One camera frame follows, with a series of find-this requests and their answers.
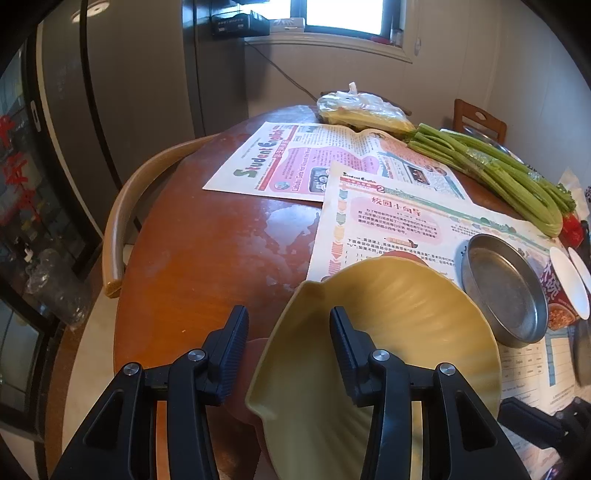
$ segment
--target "plastic bag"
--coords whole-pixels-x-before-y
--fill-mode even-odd
[[[378,128],[395,135],[414,130],[414,125],[400,108],[371,93],[357,93],[355,82],[349,84],[349,93],[324,95],[318,99],[317,105],[320,116],[332,125]]]
[[[567,168],[560,180],[558,181],[564,188],[570,191],[575,203],[577,204],[576,212],[579,220],[585,220],[589,216],[589,207],[587,206],[587,200],[585,199],[585,193],[581,188],[581,184],[577,176],[573,173],[570,168]]]
[[[30,271],[27,293],[70,326],[85,320],[92,306],[89,289],[52,248],[39,254],[38,263]]]

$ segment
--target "window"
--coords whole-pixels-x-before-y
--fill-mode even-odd
[[[303,17],[306,31],[393,39],[400,30],[403,0],[269,0],[245,5],[269,20]]]

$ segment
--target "round wooden table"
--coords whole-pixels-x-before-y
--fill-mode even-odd
[[[322,204],[202,190],[265,121],[317,122],[293,106],[248,119],[185,158],[154,203],[134,246],[115,326],[115,371],[173,362],[221,328],[232,307],[250,317],[249,338],[267,337],[306,278]],[[517,217],[501,199],[456,173],[470,198]],[[158,478],[168,478],[165,409],[158,407]],[[207,412],[218,469],[252,479],[259,456],[254,429],[223,408]]]

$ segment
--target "newspaper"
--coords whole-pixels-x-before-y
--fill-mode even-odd
[[[560,244],[529,222],[492,212],[450,196],[403,185],[334,164],[324,197],[308,280],[320,281],[347,265],[392,250],[411,252],[461,286],[462,255],[477,233],[511,244],[541,275],[549,249]],[[521,349],[499,345],[502,397],[517,396],[553,414],[574,398],[574,373],[566,329],[548,331]],[[539,450],[506,430],[532,480],[557,461],[553,449]]]
[[[471,202],[445,165],[380,130],[342,125],[266,122],[203,188],[321,202],[333,161]]]

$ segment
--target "round metal tray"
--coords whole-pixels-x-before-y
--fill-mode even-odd
[[[462,283],[495,338],[520,348],[538,342],[548,328],[548,304],[529,264],[508,243],[475,235],[462,259]]]

